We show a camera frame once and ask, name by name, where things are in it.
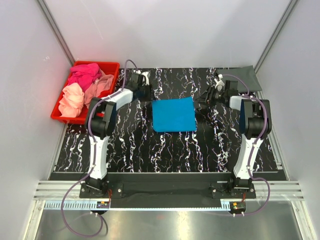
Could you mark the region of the blue t shirt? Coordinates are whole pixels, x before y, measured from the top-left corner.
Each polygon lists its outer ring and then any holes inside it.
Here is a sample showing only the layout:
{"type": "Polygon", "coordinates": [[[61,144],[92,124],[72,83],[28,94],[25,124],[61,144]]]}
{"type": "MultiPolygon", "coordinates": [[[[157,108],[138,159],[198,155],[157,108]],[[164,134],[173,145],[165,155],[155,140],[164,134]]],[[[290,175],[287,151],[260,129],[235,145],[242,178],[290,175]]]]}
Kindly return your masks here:
{"type": "Polygon", "coordinates": [[[192,97],[155,100],[151,105],[155,132],[193,132],[197,129],[192,97]]]}

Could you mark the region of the dark grey t shirt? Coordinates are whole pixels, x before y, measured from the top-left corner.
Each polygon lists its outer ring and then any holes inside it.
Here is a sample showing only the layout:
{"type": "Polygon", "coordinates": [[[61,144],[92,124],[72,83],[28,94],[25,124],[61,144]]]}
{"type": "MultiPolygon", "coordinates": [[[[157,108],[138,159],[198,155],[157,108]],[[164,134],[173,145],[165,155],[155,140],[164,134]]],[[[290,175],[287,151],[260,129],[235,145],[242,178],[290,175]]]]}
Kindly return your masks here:
{"type": "Polygon", "coordinates": [[[258,82],[257,75],[252,65],[236,68],[216,69],[219,74],[223,75],[222,80],[238,81],[237,89],[239,93],[259,92],[262,90],[258,82]]]}

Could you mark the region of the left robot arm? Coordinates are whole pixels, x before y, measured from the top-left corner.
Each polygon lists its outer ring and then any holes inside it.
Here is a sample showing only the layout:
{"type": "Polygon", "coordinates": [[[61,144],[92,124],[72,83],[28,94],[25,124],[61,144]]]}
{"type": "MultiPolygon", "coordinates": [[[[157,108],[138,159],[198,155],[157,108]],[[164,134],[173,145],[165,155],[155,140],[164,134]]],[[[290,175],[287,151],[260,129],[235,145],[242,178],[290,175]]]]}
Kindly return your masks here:
{"type": "Polygon", "coordinates": [[[97,198],[108,193],[107,150],[115,126],[117,111],[135,100],[152,101],[153,87],[150,72],[135,70],[125,86],[106,97],[94,97],[90,101],[85,127],[90,141],[89,170],[85,184],[97,198]]]}

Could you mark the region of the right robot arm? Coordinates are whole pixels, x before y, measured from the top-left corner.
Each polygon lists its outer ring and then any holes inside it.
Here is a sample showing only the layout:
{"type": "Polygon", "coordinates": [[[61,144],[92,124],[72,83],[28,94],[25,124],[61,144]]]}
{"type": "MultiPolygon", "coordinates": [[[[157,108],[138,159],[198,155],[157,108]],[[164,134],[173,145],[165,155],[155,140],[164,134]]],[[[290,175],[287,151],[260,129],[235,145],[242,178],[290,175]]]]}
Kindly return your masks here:
{"type": "Polygon", "coordinates": [[[210,85],[196,99],[200,105],[214,106],[216,103],[239,111],[239,131],[241,147],[237,162],[231,172],[225,192],[232,198],[239,198],[253,188],[253,168],[261,144],[272,130],[270,101],[260,100],[250,93],[240,94],[238,82],[226,80],[225,83],[210,85]]]}

